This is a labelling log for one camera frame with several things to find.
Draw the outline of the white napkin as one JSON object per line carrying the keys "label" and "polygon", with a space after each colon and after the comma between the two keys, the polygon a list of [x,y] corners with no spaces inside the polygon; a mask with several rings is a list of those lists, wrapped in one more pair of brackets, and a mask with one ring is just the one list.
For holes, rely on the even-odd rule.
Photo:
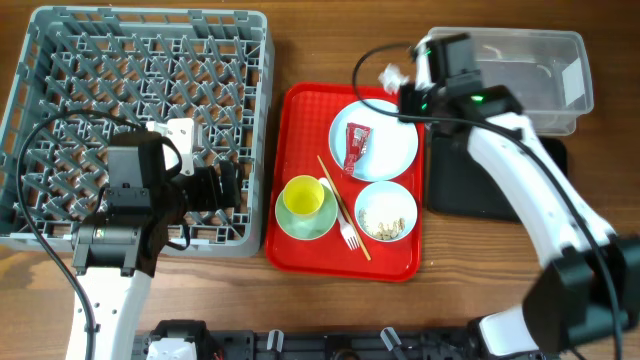
{"label": "white napkin", "polygon": [[397,94],[401,87],[410,82],[410,77],[403,75],[395,64],[388,64],[378,76],[378,81],[386,93]]}

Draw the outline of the red sauce packet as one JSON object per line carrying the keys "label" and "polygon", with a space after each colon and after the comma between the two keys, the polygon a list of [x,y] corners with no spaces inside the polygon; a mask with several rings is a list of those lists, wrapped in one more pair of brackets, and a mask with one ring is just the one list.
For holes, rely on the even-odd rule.
{"label": "red sauce packet", "polygon": [[368,126],[349,122],[346,126],[346,155],[343,164],[345,172],[353,175],[357,161],[366,153],[372,129]]}

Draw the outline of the light blue bowl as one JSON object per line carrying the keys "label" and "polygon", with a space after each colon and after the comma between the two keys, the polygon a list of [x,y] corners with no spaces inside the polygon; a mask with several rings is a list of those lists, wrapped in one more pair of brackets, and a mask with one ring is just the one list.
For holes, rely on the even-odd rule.
{"label": "light blue bowl", "polygon": [[[364,208],[384,209],[405,219],[405,229],[399,238],[390,241],[380,241],[370,237],[361,227],[358,213]],[[391,181],[379,181],[367,185],[357,196],[354,214],[358,227],[369,238],[383,243],[392,243],[407,238],[416,227],[418,207],[413,195],[402,185]]]}

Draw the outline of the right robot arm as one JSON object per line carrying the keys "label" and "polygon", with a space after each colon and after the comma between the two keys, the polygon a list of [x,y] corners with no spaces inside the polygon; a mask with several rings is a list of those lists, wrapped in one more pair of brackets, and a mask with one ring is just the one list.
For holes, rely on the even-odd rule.
{"label": "right robot arm", "polygon": [[462,135],[526,228],[543,271],[522,300],[477,320],[487,359],[560,353],[639,325],[639,238],[620,237],[581,198],[503,85],[484,86],[469,34],[423,37],[416,79],[401,89],[404,122]]}

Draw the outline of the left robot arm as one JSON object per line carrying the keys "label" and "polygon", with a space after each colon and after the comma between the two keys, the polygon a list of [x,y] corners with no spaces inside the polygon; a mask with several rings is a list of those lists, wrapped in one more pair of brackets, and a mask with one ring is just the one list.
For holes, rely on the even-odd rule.
{"label": "left robot arm", "polygon": [[186,250],[170,241],[168,228],[186,228],[189,212],[237,207],[242,169],[232,161],[200,167],[188,175],[165,164],[176,147],[157,132],[114,135],[107,148],[107,208],[88,215],[73,234],[72,265],[82,287],[66,356],[125,359],[163,248]]}

